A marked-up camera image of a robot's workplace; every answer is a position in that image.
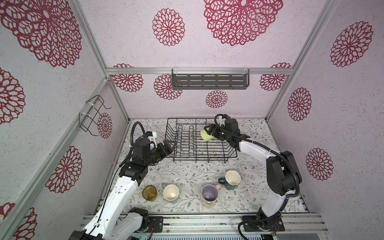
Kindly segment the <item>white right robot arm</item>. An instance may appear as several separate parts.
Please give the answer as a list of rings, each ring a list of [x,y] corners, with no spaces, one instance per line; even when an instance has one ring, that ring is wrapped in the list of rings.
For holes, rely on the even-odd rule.
[[[271,148],[251,140],[242,134],[236,119],[228,115],[218,114],[214,123],[201,130],[201,137],[208,142],[212,139],[225,141],[235,150],[248,154],[256,160],[266,161],[266,176],[269,193],[265,203],[255,216],[243,217],[238,224],[239,233],[242,227],[256,231],[283,230],[281,214],[291,198],[300,194],[302,177],[296,160],[289,151],[278,153]]]

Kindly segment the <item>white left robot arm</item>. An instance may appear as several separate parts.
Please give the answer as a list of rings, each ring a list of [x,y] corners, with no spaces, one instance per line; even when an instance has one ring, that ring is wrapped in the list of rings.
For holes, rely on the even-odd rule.
[[[131,146],[128,160],[122,166],[112,192],[107,194],[102,208],[82,231],[73,231],[70,240],[128,240],[136,231],[149,227],[147,210],[133,208],[118,222],[124,206],[139,188],[149,166],[159,163],[176,149],[177,142],[164,140],[155,145],[149,137],[137,139]]]

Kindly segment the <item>pink mug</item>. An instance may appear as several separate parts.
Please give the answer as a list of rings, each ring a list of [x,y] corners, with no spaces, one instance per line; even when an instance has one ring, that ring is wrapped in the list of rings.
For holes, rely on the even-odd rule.
[[[212,208],[218,198],[222,185],[205,185],[201,191],[201,201],[205,208]]]

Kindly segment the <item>grey cream cup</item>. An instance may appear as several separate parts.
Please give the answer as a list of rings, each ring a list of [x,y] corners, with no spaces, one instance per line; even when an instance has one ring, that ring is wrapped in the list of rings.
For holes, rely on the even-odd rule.
[[[164,187],[163,196],[169,202],[175,201],[179,197],[179,194],[180,190],[176,185],[170,184]]]

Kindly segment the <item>light green cup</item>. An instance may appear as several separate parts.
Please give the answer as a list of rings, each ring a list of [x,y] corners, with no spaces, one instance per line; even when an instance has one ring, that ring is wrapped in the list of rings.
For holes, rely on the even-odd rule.
[[[207,131],[205,129],[201,130],[201,137],[205,142],[209,142],[213,140],[215,137],[212,135],[212,132]]]

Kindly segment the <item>amber glass cup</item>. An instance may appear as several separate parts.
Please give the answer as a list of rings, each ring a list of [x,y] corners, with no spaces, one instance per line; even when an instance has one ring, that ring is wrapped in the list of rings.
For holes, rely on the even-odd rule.
[[[142,197],[149,202],[153,202],[157,198],[157,189],[156,187],[150,185],[144,187],[142,191]]]

